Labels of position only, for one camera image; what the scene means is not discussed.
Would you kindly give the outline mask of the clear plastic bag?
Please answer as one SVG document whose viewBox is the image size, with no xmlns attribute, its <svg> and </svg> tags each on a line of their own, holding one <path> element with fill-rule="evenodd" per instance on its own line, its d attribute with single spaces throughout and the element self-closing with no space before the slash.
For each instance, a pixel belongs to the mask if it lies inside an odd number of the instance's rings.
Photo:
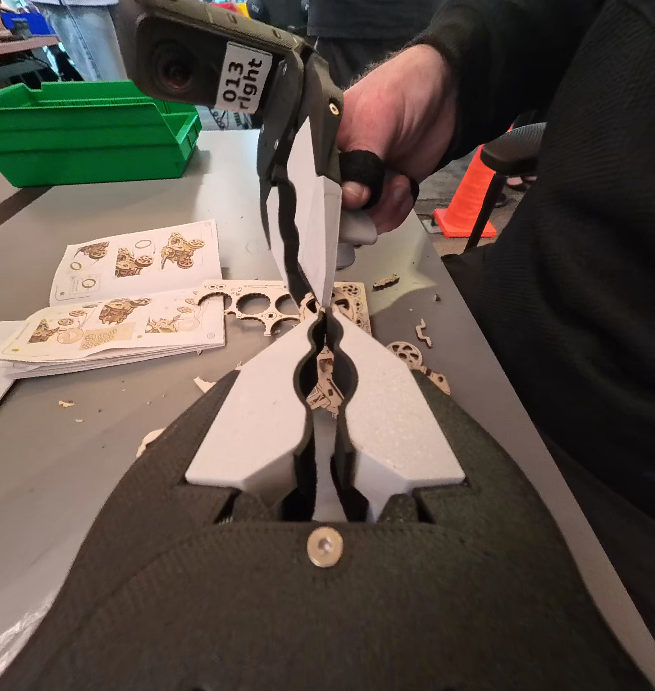
<svg viewBox="0 0 655 691">
<path fill-rule="evenodd" d="M 25 613 L 15 624 L 0 634 L 0 677 L 28 643 L 40 622 L 51 608 L 56 593 L 50 594 L 38 609 Z"/>
</svg>

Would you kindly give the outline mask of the person's right hand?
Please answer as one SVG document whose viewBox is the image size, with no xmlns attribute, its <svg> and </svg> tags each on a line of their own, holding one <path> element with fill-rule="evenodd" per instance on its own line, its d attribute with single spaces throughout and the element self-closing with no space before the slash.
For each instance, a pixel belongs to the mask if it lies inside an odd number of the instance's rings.
<svg viewBox="0 0 655 691">
<path fill-rule="evenodd" d="M 344 94 L 337 143 L 371 151 L 396 172 L 367 211 L 378 233 L 398 228 L 414 207 L 410 180 L 435 172 L 455 129 L 456 82 L 436 48 L 418 44 L 378 65 Z"/>
</svg>

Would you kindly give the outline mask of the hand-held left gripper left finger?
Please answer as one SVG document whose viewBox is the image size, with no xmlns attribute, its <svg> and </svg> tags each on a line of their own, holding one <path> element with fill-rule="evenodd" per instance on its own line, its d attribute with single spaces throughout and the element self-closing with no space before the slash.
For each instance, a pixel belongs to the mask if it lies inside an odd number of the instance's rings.
<svg viewBox="0 0 655 691">
<path fill-rule="evenodd" d="M 297 491 L 314 506 L 314 424 L 307 398 L 324 347 L 323 310 L 247 361 L 185 473 L 190 484 L 236 488 L 274 505 Z"/>
</svg>

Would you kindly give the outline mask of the green plastic bin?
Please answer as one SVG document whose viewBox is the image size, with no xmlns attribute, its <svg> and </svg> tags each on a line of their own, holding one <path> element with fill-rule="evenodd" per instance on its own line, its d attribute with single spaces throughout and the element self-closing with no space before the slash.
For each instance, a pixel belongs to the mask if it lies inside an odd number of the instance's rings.
<svg viewBox="0 0 655 691">
<path fill-rule="evenodd" d="M 202 130 L 187 104 L 132 81 L 0 89 L 0 173 L 15 187 L 179 178 Z"/>
</svg>

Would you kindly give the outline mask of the person's right forearm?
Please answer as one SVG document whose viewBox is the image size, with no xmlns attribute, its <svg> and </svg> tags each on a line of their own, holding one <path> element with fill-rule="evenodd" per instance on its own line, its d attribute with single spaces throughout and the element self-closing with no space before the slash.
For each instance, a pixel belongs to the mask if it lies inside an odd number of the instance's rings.
<svg viewBox="0 0 655 691">
<path fill-rule="evenodd" d="M 440 169 L 547 107 L 603 1 L 444 1 L 406 47 L 428 45 L 457 86 L 451 143 Z"/>
</svg>

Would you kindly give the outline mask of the black chair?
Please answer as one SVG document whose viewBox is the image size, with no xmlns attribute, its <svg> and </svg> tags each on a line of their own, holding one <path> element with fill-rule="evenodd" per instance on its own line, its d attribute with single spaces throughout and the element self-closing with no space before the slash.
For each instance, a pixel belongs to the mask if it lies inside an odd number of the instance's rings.
<svg viewBox="0 0 655 691">
<path fill-rule="evenodd" d="M 481 147 L 480 161 L 493 171 L 493 177 L 468 238 L 465 253 L 478 246 L 506 179 L 515 176 L 531 176 L 536 173 L 545 128 L 545 122 L 512 128 Z"/>
</svg>

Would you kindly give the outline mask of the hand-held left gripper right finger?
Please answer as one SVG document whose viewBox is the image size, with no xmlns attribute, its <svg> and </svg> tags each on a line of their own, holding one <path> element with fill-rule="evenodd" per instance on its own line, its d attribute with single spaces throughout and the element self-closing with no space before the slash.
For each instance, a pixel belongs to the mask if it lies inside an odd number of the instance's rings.
<svg viewBox="0 0 655 691">
<path fill-rule="evenodd" d="M 375 522 L 392 496 L 462 484 L 450 443 L 410 369 L 337 308 L 326 315 L 343 401 L 331 472 L 349 522 Z"/>
</svg>

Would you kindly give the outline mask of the wooden sheet with round holes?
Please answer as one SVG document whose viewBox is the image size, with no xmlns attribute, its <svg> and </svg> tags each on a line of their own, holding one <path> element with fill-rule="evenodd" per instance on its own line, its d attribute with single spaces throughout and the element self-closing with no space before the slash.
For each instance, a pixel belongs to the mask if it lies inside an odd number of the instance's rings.
<svg viewBox="0 0 655 691">
<path fill-rule="evenodd" d="M 238 320 L 262 323 L 266 336 L 271 336 L 276 331 L 276 327 L 283 322 L 302 321 L 299 314 L 289 314 L 280 309 L 280 303 L 286 298 L 290 304 L 295 304 L 282 281 L 207 281 L 202 287 L 194 290 L 194 303 L 196 305 L 200 305 L 204 300 L 211 297 L 228 299 L 229 305 L 224 307 L 225 315 L 233 315 Z M 244 311 L 242 303 L 247 298 L 254 297 L 265 298 L 268 301 L 267 307 L 262 312 L 257 313 Z"/>
</svg>

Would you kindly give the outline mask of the wooden buggy model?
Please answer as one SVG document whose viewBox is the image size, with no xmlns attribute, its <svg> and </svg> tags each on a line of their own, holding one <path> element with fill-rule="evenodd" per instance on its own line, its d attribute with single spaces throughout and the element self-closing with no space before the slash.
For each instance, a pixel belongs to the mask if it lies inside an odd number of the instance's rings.
<svg viewBox="0 0 655 691">
<path fill-rule="evenodd" d="M 422 372 L 438 389 L 448 395 L 451 394 L 450 385 L 445 376 L 426 367 L 423 355 L 415 345 L 406 341 L 394 341 L 388 344 L 386 348 L 404 361 L 410 370 Z M 333 382 L 333 354 L 328 347 L 324 347 L 317 356 L 317 372 L 317 384 L 306 401 L 312 410 L 323 408 L 330 412 L 335 419 L 343 396 Z"/>
</svg>

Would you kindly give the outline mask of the orange traffic cone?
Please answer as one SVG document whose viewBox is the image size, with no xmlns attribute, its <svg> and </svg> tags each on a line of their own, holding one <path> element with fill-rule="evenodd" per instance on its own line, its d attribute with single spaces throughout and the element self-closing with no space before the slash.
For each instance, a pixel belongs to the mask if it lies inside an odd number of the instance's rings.
<svg viewBox="0 0 655 691">
<path fill-rule="evenodd" d="M 483 204 L 492 191 L 495 172 L 481 160 L 483 146 L 477 147 L 461 182 L 444 208 L 432 214 L 437 232 L 447 239 L 470 239 Z"/>
</svg>

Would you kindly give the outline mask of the instruction booklet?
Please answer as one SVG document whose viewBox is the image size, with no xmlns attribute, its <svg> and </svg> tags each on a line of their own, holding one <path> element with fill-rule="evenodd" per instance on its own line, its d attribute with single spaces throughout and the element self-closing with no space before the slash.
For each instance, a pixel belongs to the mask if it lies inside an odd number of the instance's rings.
<svg viewBox="0 0 655 691">
<path fill-rule="evenodd" d="M 69 245 L 49 306 L 3 343 L 17 377 L 79 372 L 225 345 L 218 226 L 202 220 Z"/>
</svg>

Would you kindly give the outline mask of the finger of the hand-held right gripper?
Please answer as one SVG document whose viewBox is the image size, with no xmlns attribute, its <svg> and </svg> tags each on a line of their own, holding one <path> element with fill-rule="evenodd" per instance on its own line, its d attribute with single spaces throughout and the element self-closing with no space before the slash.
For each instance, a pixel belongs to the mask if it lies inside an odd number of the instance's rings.
<svg viewBox="0 0 655 691">
<path fill-rule="evenodd" d="M 342 190 L 339 183 L 316 172 L 309 118 L 291 147 L 288 179 L 296 192 L 297 262 L 316 303 L 328 307 L 336 271 Z"/>
<path fill-rule="evenodd" d="M 323 307 L 323 179 L 301 188 L 291 211 L 290 185 L 274 186 L 267 200 L 271 252 L 291 297 L 312 293 Z"/>
</svg>

